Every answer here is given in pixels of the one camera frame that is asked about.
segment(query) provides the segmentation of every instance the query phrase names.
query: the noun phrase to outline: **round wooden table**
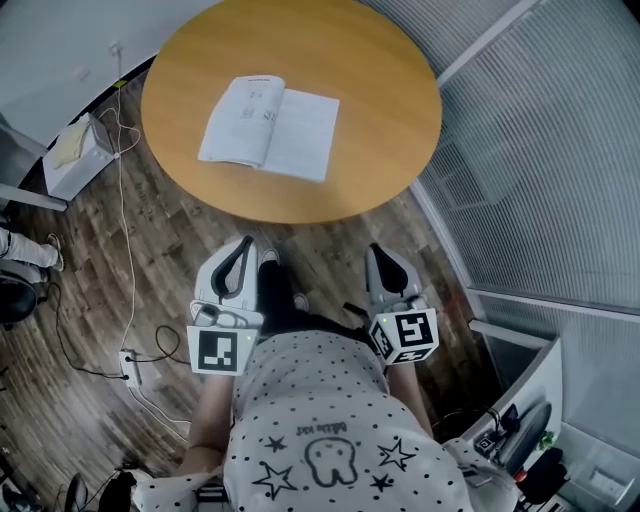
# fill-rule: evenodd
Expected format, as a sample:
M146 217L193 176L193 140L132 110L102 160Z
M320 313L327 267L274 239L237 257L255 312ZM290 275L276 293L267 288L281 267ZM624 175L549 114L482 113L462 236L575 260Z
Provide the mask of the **round wooden table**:
M231 80L258 74L340 100L324 183L198 161ZM431 158L441 119L420 50L353 0L225 0L169 39L142 96L151 151L181 187L240 217L289 224L342 219L399 194Z

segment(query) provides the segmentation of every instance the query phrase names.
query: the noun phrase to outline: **star print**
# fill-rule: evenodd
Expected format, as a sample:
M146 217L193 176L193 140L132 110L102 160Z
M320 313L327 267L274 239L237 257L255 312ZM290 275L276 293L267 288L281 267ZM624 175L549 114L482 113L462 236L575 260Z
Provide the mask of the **star print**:
M264 447L265 448L273 448L273 453L276 453L278 450L284 450L287 445L282 444L282 441L284 440L284 436L282 436L280 439L274 439L273 437L269 436L269 443L265 444Z
M407 467L404 461L416 456L415 453L408 454L402 451L402 439L398 439L398 442L391 449L385 448L383 446L378 446L378 448L380 448L380 451L382 452L380 455L384 457L384 460L379 464L379 466L395 464L402 471L404 471Z
M382 478L376 478L374 475L371 476L373 477L373 483L369 487L377 487L380 492L384 492L386 487L393 487L393 478L387 480L387 478L389 478L388 474Z
M289 482L289 473L291 473L291 469L293 468L293 466L289 466L283 471L276 471L266 462L260 462L260 465L267 470L267 476L251 483L256 485L268 486L271 490L271 501L274 501L276 499L276 496L278 495L278 492L280 492L280 489L289 489L291 491L298 490L297 487L294 487L293 485L291 485L291 482Z

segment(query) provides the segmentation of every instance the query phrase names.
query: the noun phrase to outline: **black and white marker cube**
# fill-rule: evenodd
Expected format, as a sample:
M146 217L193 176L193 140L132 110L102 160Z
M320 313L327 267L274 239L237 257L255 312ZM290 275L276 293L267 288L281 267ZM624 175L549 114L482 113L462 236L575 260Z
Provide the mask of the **black and white marker cube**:
M242 375L258 337L257 329L187 326L195 373Z
M369 334L387 364L423 361L440 344L435 309L380 313Z

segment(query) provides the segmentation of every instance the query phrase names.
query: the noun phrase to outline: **wooden floor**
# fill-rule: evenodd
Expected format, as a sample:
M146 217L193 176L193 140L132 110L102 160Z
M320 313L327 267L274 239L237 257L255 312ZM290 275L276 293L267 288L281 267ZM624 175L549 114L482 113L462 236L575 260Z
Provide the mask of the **wooden floor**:
M140 126L144 74L123 90L123 118ZM110 98L97 109L115 106ZM105 116L112 137L112 114ZM129 144L124 136L123 146ZM409 192L359 217L325 225L260 224L211 208L164 174L144 137L124 155L124 201L137 282L136 314L127 347L157 354L154 332L168 324L184 337L187 306L200 264L227 239L251 234L260 250L275 246L307 294L312 310L347 324L345 301L364 303L364 251L377 241L419 269L431 304L440 312L441 346L420 367L433 421L499 395L483 342L467 328L470 311L429 224ZM41 184L35 183L37 189ZM13 229L44 240L50 231L65 245L67 270L60 327L77 365L118 371L116 352L130 309L131 274L120 220L116 164L105 169L64 213L19 207ZM61 484L82 472L91 491L123 460L136 459L158 474L180 461L184 443L135 403L122 381L74 371L55 335L55 299L26 322L0 334L0 363L8 391L0 393L0 445L9 461L53 504ZM163 335L171 346L173 340ZM186 343L179 350L187 357ZM141 365L143 391L172 418L189 419L201 380L188 367L162 361ZM460 432L471 417L447 421L440 435Z

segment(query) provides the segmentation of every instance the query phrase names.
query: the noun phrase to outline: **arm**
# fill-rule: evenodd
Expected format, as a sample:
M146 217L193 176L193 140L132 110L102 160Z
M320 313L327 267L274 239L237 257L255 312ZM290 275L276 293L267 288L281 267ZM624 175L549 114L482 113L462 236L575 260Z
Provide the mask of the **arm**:
M193 415L187 453L175 476L210 472L219 467L229 444L233 377L207 377Z
M395 364L387 371L389 392L406 405L420 423L420 426L431 437L431 423L420 394L420 384L413 363Z

